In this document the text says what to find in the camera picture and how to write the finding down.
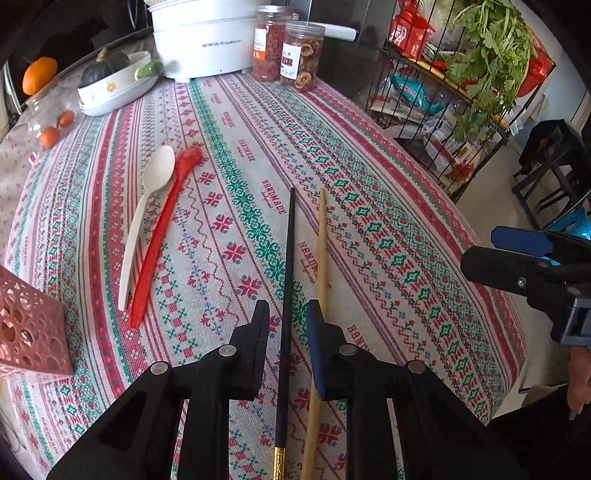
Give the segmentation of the person's right hand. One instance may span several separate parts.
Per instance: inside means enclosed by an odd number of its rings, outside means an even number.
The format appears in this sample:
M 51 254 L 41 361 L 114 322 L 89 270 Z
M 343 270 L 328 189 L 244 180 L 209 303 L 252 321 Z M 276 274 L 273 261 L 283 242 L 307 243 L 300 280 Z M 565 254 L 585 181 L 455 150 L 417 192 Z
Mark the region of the person's right hand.
M 590 403 L 591 354 L 585 347 L 572 347 L 568 363 L 569 408 L 580 414 L 585 405 Z

